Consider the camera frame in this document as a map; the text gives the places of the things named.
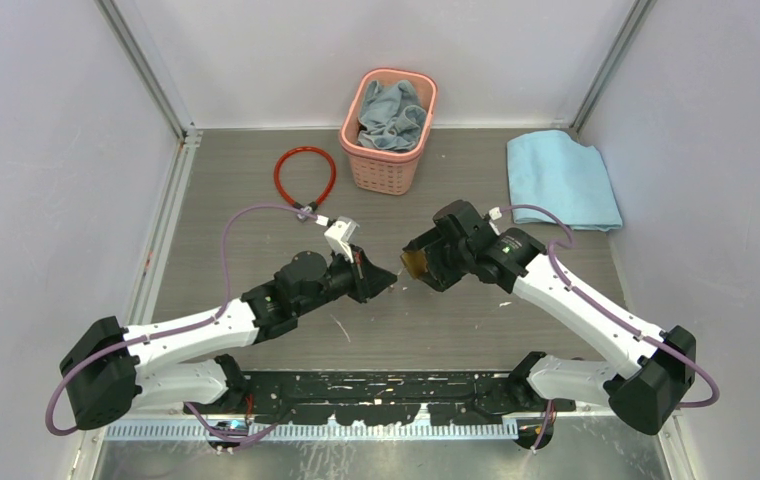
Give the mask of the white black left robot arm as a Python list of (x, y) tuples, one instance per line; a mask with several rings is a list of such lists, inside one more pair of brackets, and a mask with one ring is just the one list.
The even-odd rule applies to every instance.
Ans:
[(209, 311), (129, 327), (114, 316), (98, 319), (61, 360), (45, 425), (63, 436), (106, 426), (136, 408), (174, 402), (236, 412), (248, 397), (239, 368), (191, 359), (273, 340), (310, 312), (342, 297), (366, 303), (397, 280), (358, 246), (329, 258), (303, 251), (271, 280)]

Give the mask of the brass padlock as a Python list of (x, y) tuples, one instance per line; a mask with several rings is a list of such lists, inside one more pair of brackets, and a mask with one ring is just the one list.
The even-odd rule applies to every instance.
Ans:
[(423, 250), (403, 251), (400, 259), (405, 270), (415, 280), (420, 280), (429, 272), (427, 256)]

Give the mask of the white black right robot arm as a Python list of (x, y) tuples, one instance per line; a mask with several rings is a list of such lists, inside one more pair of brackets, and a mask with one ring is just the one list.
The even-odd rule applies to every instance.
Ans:
[(571, 273), (543, 244), (520, 228), (501, 231), (496, 207), (480, 214), (456, 200), (433, 217), (433, 227), (402, 249), (416, 280), (444, 292), (464, 276), (500, 287), (550, 314), (585, 340), (599, 361), (530, 353), (514, 370), (511, 396), (523, 410), (548, 400), (609, 407), (626, 425), (657, 434), (697, 374), (695, 336), (681, 326), (665, 330), (630, 314)]

